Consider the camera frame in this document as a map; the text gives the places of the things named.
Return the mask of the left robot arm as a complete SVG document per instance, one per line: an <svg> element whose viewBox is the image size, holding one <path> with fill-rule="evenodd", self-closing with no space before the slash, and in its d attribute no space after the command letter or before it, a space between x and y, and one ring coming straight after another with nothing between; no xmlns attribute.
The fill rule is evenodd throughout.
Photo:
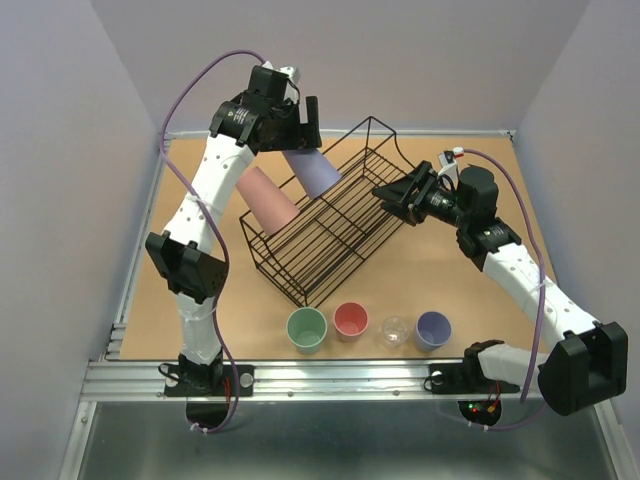
<svg viewBox="0 0 640 480"><path fill-rule="evenodd" d="M213 363L222 346L213 316L229 273L229 261L212 256L217 224L237 182L261 152L321 146L318 100L303 97L296 67L253 67L248 86L220 105L212 117L195 176L173 217L145 248L174 293L183 335L181 359L192 363L188 382L199 393L215 392L223 371Z"/></svg>

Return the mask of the pink plastic cup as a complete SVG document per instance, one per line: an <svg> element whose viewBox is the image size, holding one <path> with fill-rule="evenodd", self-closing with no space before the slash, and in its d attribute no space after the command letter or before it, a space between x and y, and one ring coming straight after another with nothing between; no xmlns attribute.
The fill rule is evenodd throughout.
<svg viewBox="0 0 640 480"><path fill-rule="evenodd" d="M293 221L299 208L259 167L245 171L236 188L267 235L274 235Z"/></svg>

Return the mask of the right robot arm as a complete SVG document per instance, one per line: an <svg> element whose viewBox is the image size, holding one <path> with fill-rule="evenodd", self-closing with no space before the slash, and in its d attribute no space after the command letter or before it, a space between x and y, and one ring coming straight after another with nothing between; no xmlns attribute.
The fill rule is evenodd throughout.
<svg viewBox="0 0 640 480"><path fill-rule="evenodd" d="M626 390L628 335L575 304L531 258L520 237L497 215L494 175L468 166L449 176L423 161L411 173L373 189L387 213L415 226L434 217L456 229L465 257L510 295L534 323L530 350L501 340L464 352L463 384L482 390L506 382L536 388L557 414L568 416Z"/></svg>

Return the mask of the light purple plastic cup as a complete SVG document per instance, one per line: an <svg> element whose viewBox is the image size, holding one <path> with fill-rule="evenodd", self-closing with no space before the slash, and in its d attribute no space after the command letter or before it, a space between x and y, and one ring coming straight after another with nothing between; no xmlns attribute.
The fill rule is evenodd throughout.
<svg viewBox="0 0 640 480"><path fill-rule="evenodd" d="M310 199L322 196L341 180L340 172L317 149L288 150L282 154Z"/></svg>

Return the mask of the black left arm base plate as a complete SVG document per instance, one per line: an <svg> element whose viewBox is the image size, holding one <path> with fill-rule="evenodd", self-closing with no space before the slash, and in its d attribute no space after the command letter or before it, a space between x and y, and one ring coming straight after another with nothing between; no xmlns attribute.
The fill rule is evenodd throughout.
<svg viewBox="0 0 640 480"><path fill-rule="evenodd" d="M216 364L213 369L204 367L182 368L178 364L161 363L158 372L164 377L164 395L173 398L223 397L235 394L235 377L231 364Z"/></svg>

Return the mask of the green plastic cup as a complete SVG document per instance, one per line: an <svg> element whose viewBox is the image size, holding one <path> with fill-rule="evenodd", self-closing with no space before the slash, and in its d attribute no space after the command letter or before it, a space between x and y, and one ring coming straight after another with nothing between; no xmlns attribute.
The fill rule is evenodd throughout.
<svg viewBox="0 0 640 480"><path fill-rule="evenodd" d="M296 350L303 355L318 353L327 332L326 317L313 307L296 309L287 319L287 336Z"/></svg>

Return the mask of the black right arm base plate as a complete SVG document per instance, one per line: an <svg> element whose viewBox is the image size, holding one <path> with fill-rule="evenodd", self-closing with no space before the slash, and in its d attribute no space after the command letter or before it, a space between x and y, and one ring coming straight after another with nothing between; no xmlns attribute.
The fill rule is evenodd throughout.
<svg viewBox="0 0 640 480"><path fill-rule="evenodd" d="M436 395L519 393L520 387L506 381L489 380L472 372L462 362L431 364L423 389Z"/></svg>

